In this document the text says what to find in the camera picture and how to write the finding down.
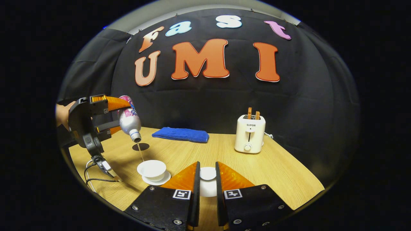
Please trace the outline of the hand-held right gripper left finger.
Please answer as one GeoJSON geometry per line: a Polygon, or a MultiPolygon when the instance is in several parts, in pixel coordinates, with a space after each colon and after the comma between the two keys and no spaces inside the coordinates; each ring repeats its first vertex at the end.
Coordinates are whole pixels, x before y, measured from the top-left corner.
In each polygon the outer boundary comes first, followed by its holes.
{"type": "Polygon", "coordinates": [[[199,223],[199,161],[165,184],[150,185],[125,209],[136,221],[157,231],[193,231],[199,223]]]}

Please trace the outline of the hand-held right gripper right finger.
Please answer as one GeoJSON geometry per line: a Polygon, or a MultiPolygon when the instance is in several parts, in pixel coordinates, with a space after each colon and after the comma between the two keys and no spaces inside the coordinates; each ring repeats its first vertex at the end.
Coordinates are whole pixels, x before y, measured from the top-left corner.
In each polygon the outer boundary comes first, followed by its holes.
{"type": "Polygon", "coordinates": [[[225,231],[273,231],[274,225],[293,213],[267,184],[255,185],[217,161],[218,225],[225,231]]]}

